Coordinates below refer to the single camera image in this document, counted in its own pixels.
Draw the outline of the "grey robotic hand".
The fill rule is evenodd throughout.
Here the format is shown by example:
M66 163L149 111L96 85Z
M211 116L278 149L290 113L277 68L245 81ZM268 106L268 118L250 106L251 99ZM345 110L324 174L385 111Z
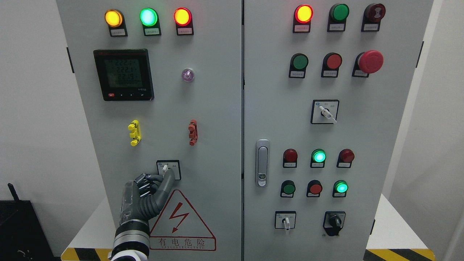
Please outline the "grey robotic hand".
M167 168L162 175L142 173L125 184L119 224L129 220L148 222L163 209L175 181L175 173Z

